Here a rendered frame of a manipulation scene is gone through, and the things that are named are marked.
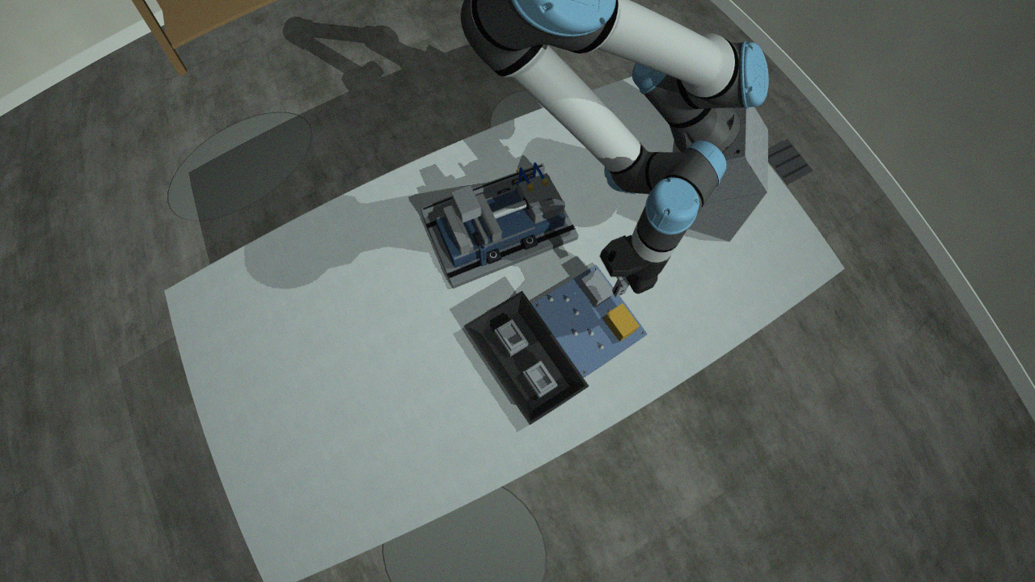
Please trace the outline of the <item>yellow rectangular block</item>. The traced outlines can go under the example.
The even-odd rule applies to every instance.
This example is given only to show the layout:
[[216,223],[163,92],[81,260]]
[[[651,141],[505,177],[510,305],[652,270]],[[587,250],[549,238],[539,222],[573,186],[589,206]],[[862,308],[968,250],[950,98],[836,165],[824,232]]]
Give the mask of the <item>yellow rectangular block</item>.
[[611,331],[613,331],[613,334],[617,336],[619,342],[620,340],[624,340],[626,336],[633,334],[637,327],[639,327],[635,318],[632,317],[631,312],[628,312],[628,309],[623,303],[607,313],[605,322]]

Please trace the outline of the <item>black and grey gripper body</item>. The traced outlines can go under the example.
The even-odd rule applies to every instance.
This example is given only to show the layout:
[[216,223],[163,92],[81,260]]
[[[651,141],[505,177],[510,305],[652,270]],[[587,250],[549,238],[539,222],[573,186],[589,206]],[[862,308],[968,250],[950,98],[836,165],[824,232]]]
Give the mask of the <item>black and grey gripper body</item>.
[[637,236],[635,224],[633,235],[611,240],[609,246],[603,248],[600,253],[600,260],[605,263],[610,277],[626,277],[633,292],[639,294],[655,286],[657,277],[661,275],[661,270],[674,251],[675,248],[668,253],[657,253],[644,246]]

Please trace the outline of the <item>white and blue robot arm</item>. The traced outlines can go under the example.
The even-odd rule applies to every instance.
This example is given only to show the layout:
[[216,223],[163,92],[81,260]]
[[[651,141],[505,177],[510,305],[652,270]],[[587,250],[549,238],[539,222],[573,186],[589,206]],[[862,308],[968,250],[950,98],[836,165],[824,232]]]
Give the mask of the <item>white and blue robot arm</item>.
[[[733,108],[767,97],[760,45],[700,36],[631,0],[463,0],[461,23],[489,69],[513,78],[605,166],[611,188],[649,194],[637,236],[658,253],[681,242],[720,185],[722,152],[740,130]],[[635,62],[637,88],[668,121],[683,154],[647,151],[548,45],[576,54],[601,49]]]

